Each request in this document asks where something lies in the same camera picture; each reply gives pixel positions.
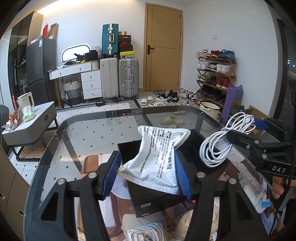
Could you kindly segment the person's right hand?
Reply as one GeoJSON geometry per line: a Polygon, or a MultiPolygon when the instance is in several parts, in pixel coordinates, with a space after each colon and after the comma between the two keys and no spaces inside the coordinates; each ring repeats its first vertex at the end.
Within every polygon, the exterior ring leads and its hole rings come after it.
{"type": "Polygon", "coordinates": [[[279,199],[281,194],[284,193],[284,179],[281,177],[273,176],[272,194],[275,199],[279,199]]]}

